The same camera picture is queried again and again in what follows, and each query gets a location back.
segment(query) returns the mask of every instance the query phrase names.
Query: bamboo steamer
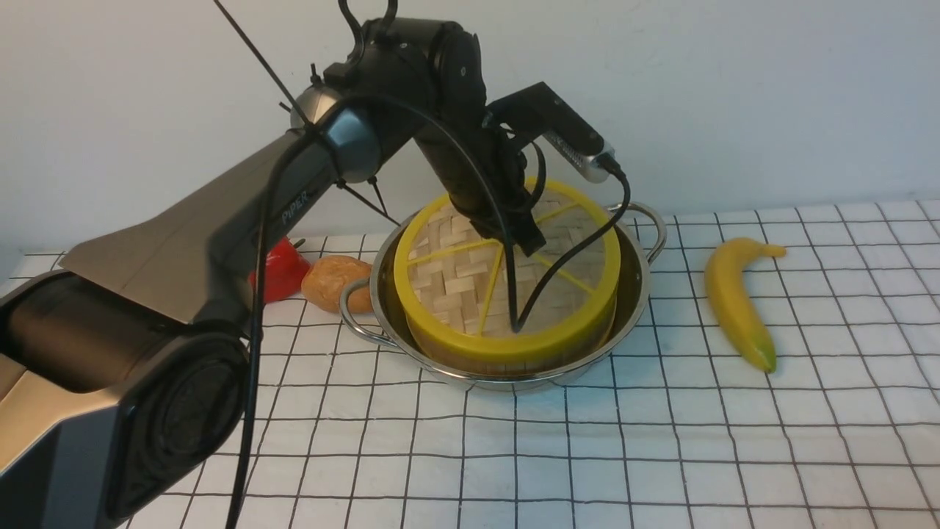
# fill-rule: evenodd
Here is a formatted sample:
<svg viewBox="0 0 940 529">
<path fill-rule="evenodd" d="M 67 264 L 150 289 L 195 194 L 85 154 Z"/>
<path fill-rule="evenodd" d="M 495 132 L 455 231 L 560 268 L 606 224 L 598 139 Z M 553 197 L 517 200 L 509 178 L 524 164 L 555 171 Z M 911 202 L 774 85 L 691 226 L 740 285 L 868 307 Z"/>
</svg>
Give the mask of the bamboo steamer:
<svg viewBox="0 0 940 529">
<path fill-rule="evenodd" d="M 533 216 L 546 244 L 531 257 L 515 249 L 519 311 L 549 266 L 609 218 L 558 182 L 546 184 Z M 482 239 L 447 195 L 413 218 L 396 249 L 393 279 L 427 356 L 472 373 L 518 375 L 564 365 L 606 340 L 620 269 L 613 231 L 552 277 L 518 334 L 509 325 L 504 257 L 502 244 Z"/>
</svg>

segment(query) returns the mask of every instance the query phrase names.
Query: toy banana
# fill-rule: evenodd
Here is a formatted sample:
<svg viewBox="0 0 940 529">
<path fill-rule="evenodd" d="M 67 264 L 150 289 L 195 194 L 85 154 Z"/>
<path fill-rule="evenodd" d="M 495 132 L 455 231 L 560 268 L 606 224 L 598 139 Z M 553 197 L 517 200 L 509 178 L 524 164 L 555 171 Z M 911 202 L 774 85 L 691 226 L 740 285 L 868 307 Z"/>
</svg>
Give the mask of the toy banana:
<svg viewBox="0 0 940 529">
<path fill-rule="evenodd" d="M 786 254 L 781 246 L 739 237 L 716 248 L 705 265 L 705 293 L 718 325 L 738 353 L 765 373 L 776 369 L 774 340 L 744 288 L 744 269 L 760 257 Z"/>
</svg>

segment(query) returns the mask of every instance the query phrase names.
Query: toy pepper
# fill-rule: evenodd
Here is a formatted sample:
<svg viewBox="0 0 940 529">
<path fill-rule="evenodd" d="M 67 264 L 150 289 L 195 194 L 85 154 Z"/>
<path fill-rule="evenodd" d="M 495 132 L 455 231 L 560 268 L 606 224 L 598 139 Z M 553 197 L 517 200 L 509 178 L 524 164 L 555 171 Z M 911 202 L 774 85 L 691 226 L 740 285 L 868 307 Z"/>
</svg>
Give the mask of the toy pepper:
<svg viewBox="0 0 940 529">
<path fill-rule="evenodd" d="M 293 296 L 300 291 L 310 263 L 297 251 L 287 237 L 280 240 L 268 253 L 265 261 L 264 302 L 272 303 Z M 255 272 L 248 276 L 252 288 Z"/>
</svg>

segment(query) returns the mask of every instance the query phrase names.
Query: black cable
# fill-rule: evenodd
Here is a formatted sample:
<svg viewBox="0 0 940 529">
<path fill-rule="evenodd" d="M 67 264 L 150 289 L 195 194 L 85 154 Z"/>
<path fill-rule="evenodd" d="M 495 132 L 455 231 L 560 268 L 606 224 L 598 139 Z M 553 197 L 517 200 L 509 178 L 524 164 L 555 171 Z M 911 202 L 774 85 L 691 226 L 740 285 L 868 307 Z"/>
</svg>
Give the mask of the black cable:
<svg viewBox="0 0 940 529">
<path fill-rule="evenodd" d="M 395 22 L 395 15 L 398 14 L 398 12 L 399 0 L 388 0 L 388 4 L 385 7 L 385 15 L 382 17 L 377 33 L 380 39 L 384 38 L 385 34 L 388 33 L 388 26 Z"/>
<path fill-rule="evenodd" d="M 343 18 L 346 19 L 346 24 L 349 25 L 350 31 L 352 31 L 354 45 L 352 47 L 352 53 L 350 53 L 350 60 L 352 64 L 355 64 L 359 62 L 362 55 L 366 52 L 366 36 L 362 33 L 362 25 L 359 25 L 359 21 L 355 19 L 355 15 L 350 11 L 348 0 L 339 0 L 339 12 L 343 14 Z"/>
<path fill-rule="evenodd" d="M 248 462 L 251 458 L 252 434 L 255 431 L 255 410 L 258 405 L 258 376 L 261 364 L 261 339 L 263 338 L 263 320 L 261 315 L 264 311 L 263 293 L 265 273 L 267 271 L 268 217 L 270 216 L 272 202 L 274 201 L 274 190 L 277 189 L 281 175 L 290 163 L 293 162 L 294 158 L 304 149 L 313 145 L 319 138 L 319 135 L 316 133 L 304 134 L 284 150 L 274 163 L 274 168 L 271 170 L 267 186 L 264 189 L 264 196 L 261 199 L 259 208 L 260 221 L 258 222 L 258 254 L 255 260 L 255 288 L 252 293 L 251 321 L 249 324 L 248 384 L 244 390 L 245 414 L 242 426 L 242 447 L 241 452 L 239 452 L 238 463 L 235 470 L 235 484 L 232 487 L 232 497 L 228 504 L 227 529 L 235 529 L 238 525 L 239 515 L 242 513 L 245 482 L 248 476 Z"/>
<path fill-rule="evenodd" d="M 519 314 L 519 328 L 521 329 L 525 325 L 525 320 L 528 319 L 528 316 L 532 313 L 532 309 L 535 307 L 535 301 L 545 290 L 545 286 L 548 285 L 548 281 L 561 269 L 568 261 L 570 261 L 575 255 L 580 253 L 585 248 L 589 247 L 594 243 L 594 241 L 600 239 L 605 233 L 609 232 L 623 217 L 623 214 L 627 212 L 627 206 L 630 205 L 630 183 L 627 182 L 627 175 L 623 174 L 623 170 L 620 168 L 620 165 L 614 160 L 614 157 L 610 154 L 603 154 L 599 159 L 598 163 L 604 168 L 607 172 L 614 175 L 620 184 L 623 186 L 623 201 L 620 202 L 620 207 L 617 208 L 617 211 L 610 217 L 610 220 L 607 221 L 602 227 L 598 228 L 594 233 L 585 237 L 581 242 L 574 245 L 571 249 L 566 251 L 561 257 L 558 258 L 545 272 L 545 275 L 541 277 L 538 283 L 536 283 L 535 288 L 532 289 L 532 294 L 529 295 L 529 299 L 523 307 L 523 311 Z"/>
<path fill-rule="evenodd" d="M 436 128 L 442 135 L 444 135 L 444 137 L 447 138 L 447 141 L 449 141 L 457 149 L 457 151 L 460 152 L 461 156 L 463 156 L 463 159 L 465 159 L 470 164 L 470 168 L 473 170 L 474 176 L 479 181 L 479 184 L 483 187 L 483 194 L 486 195 L 487 202 L 489 202 L 490 206 L 493 208 L 493 214 L 496 216 L 496 224 L 499 228 L 499 231 L 503 234 L 503 250 L 506 253 L 506 282 L 507 285 L 515 285 L 515 255 L 512 250 L 512 233 L 509 231 L 509 225 L 506 223 L 506 216 L 503 215 L 503 210 L 499 207 L 499 202 L 496 200 L 496 194 L 493 191 L 493 187 L 490 185 L 490 181 L 486 179 L 486 176 L 484 176 L 483 169 L 480 167 L 479 161 L 477 161 L 477 158 L 474 157 L 472 153 L 470 153 L 470 150 L 463 143 L 463 141 L 457 137 L 457 135 L 454 134 L 452 130 L 450 130 L 450 127 L 448 127 L 446 123 L 438 120 L 427 110 L 418 106 L 414 106 L 413 104 L 410 104 L 404 100 L 384 94 L 353 94 L 347 96 L 339 100 L 339 103 L 334 104 L 330 107 L 329 110 L 326 111 L 326 114 L 324 114 L 323 118 L 321 119 L 321 123 L 324 123 L 323 126 L 326 126 L 325 123 L 329 123 L 335 116 L 338 115 L 341 110 L 344 110 L 351 104 L 360 102 L 378 102 L 390 104 L 396 108 L 410 112 L 416 117 L 421 118 L 428 125 Z M 517 301 L 516 289 L 510 288 L 508 294 L 509 321 L 513 331 L 519 332 L 521 327 L 518 325 L 517 319 L 519 303 Z"/>
<path fill-rule="evenodd" d="M 284 96 L 288 98 L 290 107 L 295 109 L 297 113 L 300 114 L 300 119 L 304 122 L 304 126 L 307 128 L 312 128 L 313 123 L 310 122 L 304 112 L 301 112 L 300 106 L 297 104 L 297 100 L 294 99 L 293 95 L 290 94 L 290 90 L 284 86 L 284 83 L 281 82 L 280 77 L 274 73 L 274 69 L 271 68 L 270 64 L 268 64 L 268 61 L 265 60 L 261 52 L 258 51 L 258 48 L 255 47 L 255 44 L 251 41 L 251 39 L 248 38 L 247 35 L 245 35 L 244 31 L 242 31 L 242 27 L 238 25 L 238 23 L 235 22 L 235 19 L 232 18 L 231 14 L 228 13 L 228 9 L 226 9 L 219 0 L 212 1 L 215 2 L 215 5 L 219 8 L 220 11 L 222 11 L 222 14 L 226 17 L 226 20 L 228 20 L 229 25 L 231 25 L 232 29 L 235 30 L 235 33 L 238 33 L 238 36 L 242 38 L 242 42 L 248 46 L 248 49 L 251 50 L 251 53 L 254 54 L 258 62 L 261 63 L 261 66 L 264 67 L 264 70 L 268 73 L 268 75 L 271 76 L 271 78 L 274 80 L 274 83 L 277 84 L 277 87 L 281 89 L 281 92 L 284 94 Z"/>
<path fill-rule="evenodd" d="M 379 215 L 385 217 L 386 219 L 390 220 L 390 221 L 391 221 L 393 224 L 395 224 L 396 226 L 400 226 L 400 224 L 399 224 L 399 222 L 398 222 L 397 220 L 395 220 L 394 218 L 392 218 L 391 216 L 389 216 L 387 212 L 384 212 L 384 211 L 382 211 L 381 209 L 375 207 L 375 204 L 373 204 L 372 202 L 366 200 L 366 197 L 363 197 L 363 196 L 360 195 L 357 191 L 355 191 L 354 189 L 352 189 L 351 187 L 349 187 L 349 185 L 346 184 L 345 181 L 343 181 L 343 180 L 337 181 L 337 187 L 340 188 L 340 189 L 343 189 L 344 191 L 347 191 L 349 194 L 351 194 L 351 195 L 353 195 L 354 197 L 356 197 L 357 199 L 359 199 L 360 202 L 364 203 L 366 206 L 368 206 L 369 208 L 371 208 L 372 211 L 374 211 L 375 213 L 377 213 L 377 214 L 379 214 Z"/>
<path fill-rule="evenodd" d="M 509 207 L 503 206 L 503 209 L 512 213 L 528 213 L 532 211 L 532 208 L 539 203 L 541 199 L 541 194 L 545 191 L 545 181 L 547 179 L 545 175 L 545 153 L 541 151 L 539 144 L 532 141 L 530 145 L 535 148 L 535 155 L 539 160 L 539 172 L 536 174 L 535 186 L 532 188 L 532 194 L 529 196 L 528 200 L 519 207 Z"/>
<path fill-rule="evenodd" d="M 379 205 L 382 206 L 382 211 L 388 215 L 388 208 L 385 207 L 385 200 L 382 198 L 382 191 L 379 190 L 379 181 L 373 176 L 367 180 L 367 182 L 372 186 L 372 189 L 375 190 L 375 196 L 379 199 Z"/>
</svg>

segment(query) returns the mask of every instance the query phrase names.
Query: robotic arm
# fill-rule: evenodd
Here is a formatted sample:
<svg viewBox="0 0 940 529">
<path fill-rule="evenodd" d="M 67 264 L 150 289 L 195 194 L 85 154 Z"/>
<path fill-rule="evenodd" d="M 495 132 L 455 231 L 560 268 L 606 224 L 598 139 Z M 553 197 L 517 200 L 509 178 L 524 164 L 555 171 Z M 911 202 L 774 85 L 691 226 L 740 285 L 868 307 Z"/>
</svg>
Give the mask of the robotic arm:
<svg viewBox="0 0 940 529">
<path fill-rule="evenodd" d="M 531 254 L 544 239 L 526 209 L 522 147 L 545 136 L 590 180 L 605 175 L 612 151 L 543 83 L 486 104 L 477 37 L 459 24 L 386 17 L 362 34 L 349 60 L 313 73 L 283 135 L 0 298 L 5 524 L 115 527 L 218 449 L 243 409 L 245 278 L 259 239 L 286 235 L 331 185 L 372 178 L 413 139 L 454 206 L 482 236 L 501 238 L 481 173 L 511 240 Z M 301 142 L 306 121 L 320 132 Z M 279 160 L 287 165 L 259 237 Z"/>
</svg>

